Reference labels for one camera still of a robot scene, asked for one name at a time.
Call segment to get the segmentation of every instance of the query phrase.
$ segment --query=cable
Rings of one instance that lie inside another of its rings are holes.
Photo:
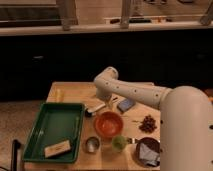
[[[5,168],[5,167],[2,167],[2,166],[0,166],[0,169],[6,170],[6,171],[10,171],[9,169],[7,169],[7,168]]]

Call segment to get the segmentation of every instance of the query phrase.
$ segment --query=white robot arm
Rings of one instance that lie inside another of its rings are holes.
[[[175,89],[119,81],[113,67],[94,80],[103,101],[115,93],[161,111],[160,146],[162,171],[213,170],[213,107],[199,89]]]

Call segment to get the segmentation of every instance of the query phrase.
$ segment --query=green tray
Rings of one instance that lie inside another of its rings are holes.
[[[81,103],[44,103],[28,137],[22,160],[25,162],[74,163],[78,157],[83,124]],[[44,148],[70,140],[71,151],[45,158]]]

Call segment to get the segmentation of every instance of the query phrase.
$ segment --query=food item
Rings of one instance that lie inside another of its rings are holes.
[[[141,122],[139,129],[146,133],[152,133],[157,128],[155,122],[155,119],[151,115],[147,115]]]
[[[112,139],[112,148],[117,151],[117,152],[121,152],[127,145],[127,141],[126,138],[121,136],[121,135],[117,135],[115,137],[113,137]]]

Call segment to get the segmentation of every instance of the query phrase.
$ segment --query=table top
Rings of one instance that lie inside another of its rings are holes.
[[[64,103],[84,103],[86,107],[94,107],[103,103],[96,98],[96,88],[92,82],[54,82],[51,86],[47,102],[64,102]],[[113,94],[118,97],[118,101],[113,104],[112,110],[120,113],[116,108],[116,104],[123,100],[124,97]],[[102,113],[109,110],[107,107],[98,111]],[[156,120],[157,129],[147,134],[142,132],[138,127],[145,116],[151,115]],[[124,129],[122,135],[141,139],[143,137],[153,137],[160,139],[160,112],[143,104],[136,103],[130,110],[120,115],[124,121]],[[24,167],[27,170],[160,170],[159,167],[144,168],[134,159],[136,145],[128,144],[121,152],[113,151],[110,142],[101,140],[101,146],[97,153],[90,154],[84,149],[87,138],[97,136],[93,127],[94,117],[84,117],[83,128],[81,133],[81,142],[79,148],[78,159],[74,164],[50,164],[50,163],[29,163],[25,162]]]

